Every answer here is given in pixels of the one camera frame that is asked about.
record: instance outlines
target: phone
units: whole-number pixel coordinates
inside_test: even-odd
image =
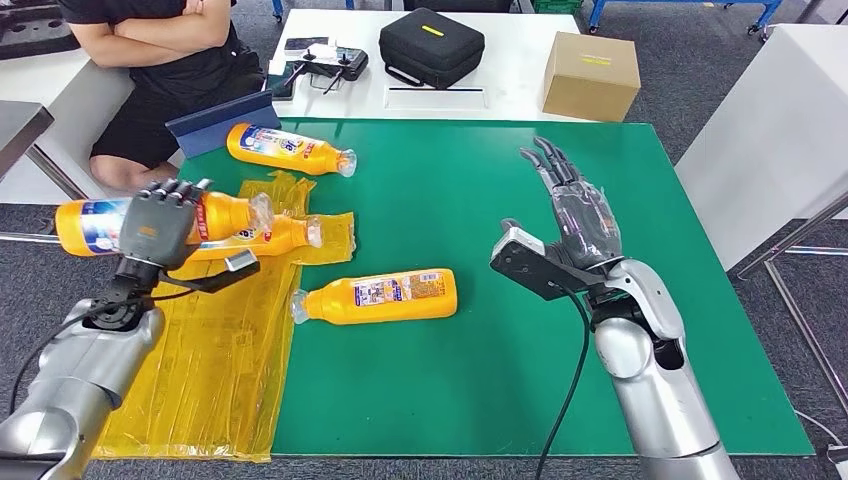
[[[268,79],[265,81],[265,90],[271,90],[272,100],[291,100],[294,98],[295,82],[284,85],[292,73],[294,73],[294,62],[286,62],[281,75],[268,74]]]
[[[283,51],[286,55],[301,55],[307,48],[321,43],[324,45],[330,44],[330,37],[302,37],[286,39],[286,46]]]

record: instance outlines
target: robot finger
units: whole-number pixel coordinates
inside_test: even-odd
[[[504,233],[508,232],[512,227],[521,228],[521,224],[514,218],[504,218],[501,220],[501,230],[503,230]]]
[[[580,172],[568,161],[565,153],[550,140],[544,137],[534,137],[533,143],[545,152],[545,158],[551,164],[551,169],[556,174],[562,185],[571,183],[580,178]]]
[[[136,196],[142,197],[142,198],[147,198],[147,197],[150,196],[150,194],[153,193],[154,190],[159,188],[159,185],[160,185],[160,183],[154,180],[154,181],[148,183],[146,187],[139,190],[138,193],[136,194]]]
[[[186,197],[191,193],[192,188],[193,186],[191,182],[181,182],[179,186],[174,189],[173,192],[168,194],[167,201],[173,203],[174,205],[182,204],[183,201],[187,200]]]
[[[545,188],[548,189],[549,193],[553,191],[554,187],[560,185],[560,181],[557,179],[556,174],[538,153],[530,150],[529,148],[523,147],[518,149],[518,153],[533,163],[533,167],[536,168],[539,176],[542,177],[542,183],[545,184]]]
[[[164,200],[165,197],[168,196],[169,193],[173,192],[179,182],[174,180],[173,178],[168,179],[165,183],[163,183],[159,188],[153,190],[150,195],[154,200]]]

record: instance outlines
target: black wire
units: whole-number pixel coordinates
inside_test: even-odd
[[[570,290],[565,292],[568,298],[574,303],[577,311],[580,312],[580,318],[583,319],[583,347],[580,349],[580,358],[577,359],[577,367],[574,369],[574,375],[571,377],[571,386],[568,388],[568,393],[565,395],[565,400],[562,402],[562,408],[557,415],[554,426],[551,428],[551,433],[548,435],[548,440],[545,442],[545,447],[542,448],[542,453],[539,455],[539,464],[536,466],[536,480],[542,477],[542,469],[545,467],[545,459],[548,458],[548,452],[551,450],[551,444],[554,443],[559,426],[562,419],[565,418],[565,412],[568,411],[568,406],[571,404],[571,399],[574,397],[574,391],[577,390],[577,382],[580,381],[580,374],[583,373],[583,364],[586,363],[586,353],[589,351],[589,315],[586,313],[586,308],[577,295]]]
[[[15,413],[15,400],[18,396],[18,389],[21,386],[21,380],[24,377],[24,372],[26,372],[27,367],[30,363],[32,363],[32,360],[36,357],[36,355],[38,355],[38,352],[40,352],[42,349],[44,349],[44,347],[46,347],[50,342],[52,342],[57,335],[64,332],[71,326],[83,321],[85,317],[88,317],[90,315],[97,315],[98,313],[103,313],[107,310],[112,310],[114,308],[140,303],[147,299],[150,299],[154,302],[161,300],[173,300],[175,298],[184,297],[191,293],[194,293],[193,289],[186,290],[180,293],[175,293],[173,295],[164,295],[161,297],[148,297],[145,295],[141,297],[130,298],[127,300],[121,300],[120,302],[110,302],[99,307],[92,308],[91,310],[88,310],[85,313],[77,315],[76,317],[62,323],[61,325],[54,327],[53,330],[50,330],[50,332],[48,332],[48,334],[45,335],[44,338],[35,347],[33,347],[32,350],[29,351],[29,353],[27,353],[23,365],[21,365],[21,368],[18,369],[18,373],[15,375],[15,382],[12,384],[12,393],[9,396],[9,416],[12,416],[12,414]]]

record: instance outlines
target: cardboard box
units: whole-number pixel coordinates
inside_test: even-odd
[[[620,122],[641,86],[633,42],[557,32],[542,111]]]

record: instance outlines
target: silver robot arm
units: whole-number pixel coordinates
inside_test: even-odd
[[[91,303],[80,301],[65,320]],[[0,424],[0,478],[81,478],[109,414],[121,406],[164,326],[162,311],[153,308],[132,331],[76,323],[57,335],[41,354],[26,400]]]
[[[595,310],[595,348],[646,475],[738,479],[689,363],[683,320],[668,289],[638,260],[621,260],[606,276],[607,288],[629,298]]]
[[[50,332],[39,372],[17,409],[13,388],[10,416],[0,423],[0,480],[81,478],[109,414],[121,406],[162,336],[165,319],[154,301],[194,291],[214,293],[259,271],[256,257],[246,250],[228,258],[227,270],[211,277],[175,280],[167,275],[194,248],[186,238],[208,184],[169,180],[133,198],[119,239],[124,258],[108,287],[78,302]],[[160,280],[188,290],[151,297]]]
[[[521,149],[542,178],[559,226],[544,244],[502,222],[491,266],[545,300],[585,294],[595,347],[612,378],[633,449],[648,478],[737,480],[686,353],[683,320],[660,277],[624,258],[606,196],[565,154],[536,137]]]

